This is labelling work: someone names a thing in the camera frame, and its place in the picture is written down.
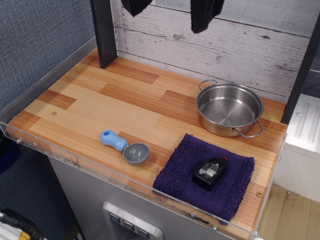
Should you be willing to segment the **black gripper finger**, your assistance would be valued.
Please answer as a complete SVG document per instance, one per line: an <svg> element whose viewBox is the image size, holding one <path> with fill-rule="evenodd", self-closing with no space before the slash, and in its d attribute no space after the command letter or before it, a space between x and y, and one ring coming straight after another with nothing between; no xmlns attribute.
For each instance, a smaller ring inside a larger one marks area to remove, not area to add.
<svg viewBox="0 0 320 240"><path fill-rule="evenodd" d="M123 7L135 17L141 13L148 5L152 3L152 0L121 0Z"/></svg>
<svg viewBox="0 0 320 240"><path fill-rule="evenodd" d="M191 0L191 30L205 31L211 20L222 12L224 0Z"/></svg>

